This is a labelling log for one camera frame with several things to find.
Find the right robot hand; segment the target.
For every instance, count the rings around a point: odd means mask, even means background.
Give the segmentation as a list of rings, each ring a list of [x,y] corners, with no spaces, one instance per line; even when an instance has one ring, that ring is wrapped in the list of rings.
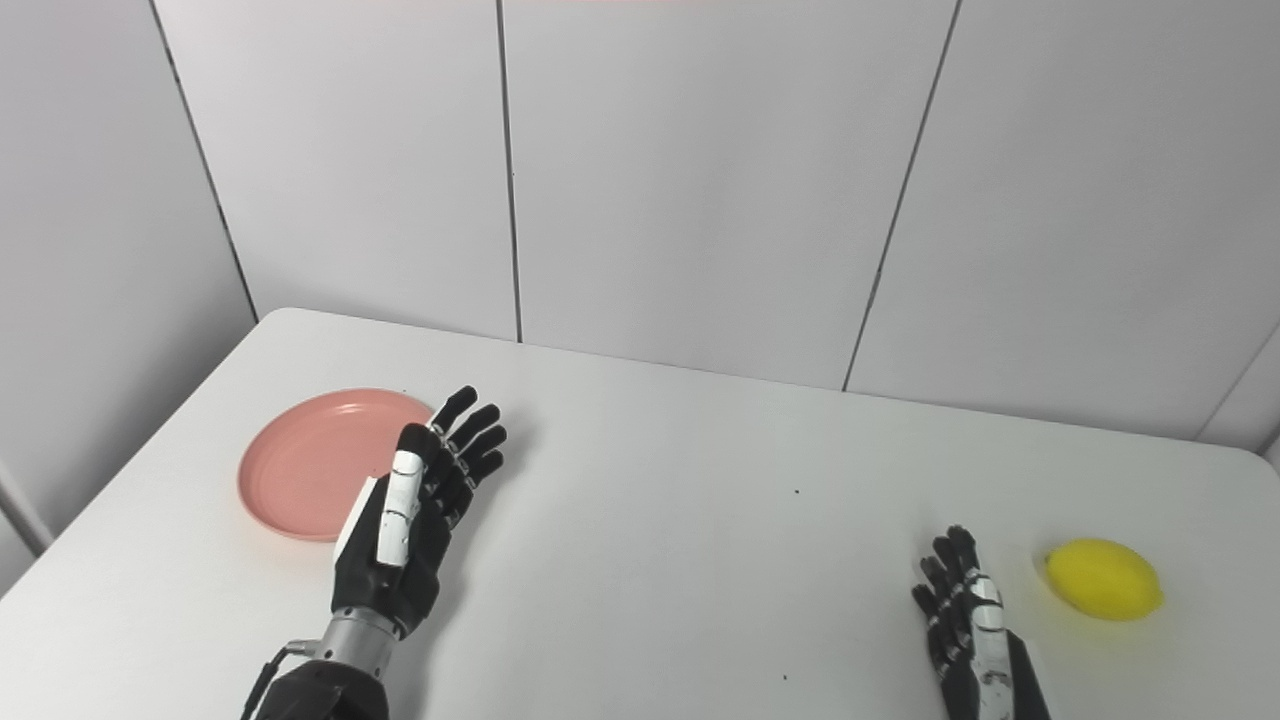
[[[951,525],[920,559],[911,598],[925,621],[925,647],[950,719],[1048,719],[1025,642],[1004,618],[1004,601],[978,559],[973,534]]]

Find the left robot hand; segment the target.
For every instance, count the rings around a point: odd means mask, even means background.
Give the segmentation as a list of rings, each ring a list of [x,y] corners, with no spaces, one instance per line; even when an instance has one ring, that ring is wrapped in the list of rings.
[[[366,480],[340,530],[330,610],[371,614],[394,638],[415,632],[440,592],[453,530],[479,486],[506,462],[500,409],[457,389],[426,421],[403,427],[390,470]]]

